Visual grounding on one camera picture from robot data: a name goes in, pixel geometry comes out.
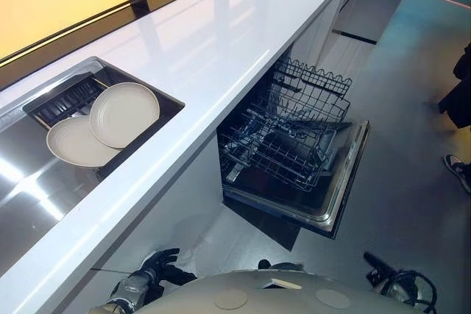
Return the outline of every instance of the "dishwasher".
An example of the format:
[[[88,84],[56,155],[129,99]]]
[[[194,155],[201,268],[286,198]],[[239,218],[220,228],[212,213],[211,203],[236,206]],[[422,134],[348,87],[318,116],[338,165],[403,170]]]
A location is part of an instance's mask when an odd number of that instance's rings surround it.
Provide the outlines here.
[[[217,129],[224,200],[335,238],[369,133],[351,84],[278,59]]]

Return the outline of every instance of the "kitchen counter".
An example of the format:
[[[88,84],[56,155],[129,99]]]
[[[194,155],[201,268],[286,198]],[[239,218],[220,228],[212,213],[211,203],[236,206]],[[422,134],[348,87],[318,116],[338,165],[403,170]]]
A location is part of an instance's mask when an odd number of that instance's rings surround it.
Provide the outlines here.
[[[97,56],[185,103],[0,278],[2,311],[52,311],[329,1],[176,0],[2,91]]]

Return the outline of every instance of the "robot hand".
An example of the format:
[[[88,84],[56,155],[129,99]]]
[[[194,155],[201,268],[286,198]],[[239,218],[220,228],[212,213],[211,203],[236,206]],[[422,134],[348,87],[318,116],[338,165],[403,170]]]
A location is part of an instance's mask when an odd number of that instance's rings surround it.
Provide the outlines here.
[[[157,274],[158,282],[166,280],[174,285],[182,286],[185,283],[193,281],[196,276],[188,272],[184,272],[169,263],[177,260],[180,252],[178,248],[159,251],[147,257],[141,267],[143,271],[154,271]]]

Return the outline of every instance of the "ceramic plate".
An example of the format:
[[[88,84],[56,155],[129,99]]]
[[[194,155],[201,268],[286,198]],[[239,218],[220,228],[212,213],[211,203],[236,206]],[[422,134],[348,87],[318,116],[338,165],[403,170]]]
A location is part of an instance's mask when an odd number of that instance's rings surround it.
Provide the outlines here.
[[[49,130],[46,142],[52,154],[80,167],[102,167],[120,151],[95,138],[88,116],[69,118],[55,124]]]
[[[91,129],[108,146],[122,149],[160,116],[154,93],[143,85],[124,82],[97,97],[90,111]]]

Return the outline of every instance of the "black cable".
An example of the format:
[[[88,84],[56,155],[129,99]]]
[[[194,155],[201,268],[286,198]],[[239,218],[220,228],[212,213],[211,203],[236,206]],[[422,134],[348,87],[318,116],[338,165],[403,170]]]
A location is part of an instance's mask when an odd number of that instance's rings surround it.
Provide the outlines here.
[[[431,299],[431,301],[424,301],[424,300],[421,300],[421,299],[413,298],[413,299],[409,299],[409,300],[405,301],[405,303],[410,304],[412,306],[414,306],[415,304],[425,304],[425,305],[427,305],[427,307],[423,310],[424,313],[433,312],[434,314],[436,314],[437,313],[437,311],[435,309],[435,303],[436,303],[436,298],[437,298],[436,287],[432,283],[432,281],[430,281],[427,277],[425,277],[424,275],[422,275],[421,273],[419,273],[417,271],[410,270],[410,271],[400,271],[400,272],[398,272],[397,274],[395,274],[394,276],[392,276],[391,278],[389,278],[387,280],[386,284],[384,285],[383,289],[381,290],[381,294],[383,296],[389,296],[389,293],[391,292],[392,286],[395,283],[398,283],[399,281],[401,281],[403,279],[407,279],[408,277],[411,277],[414,281],[417,277],[423,279],[432,289],[432,299]]]

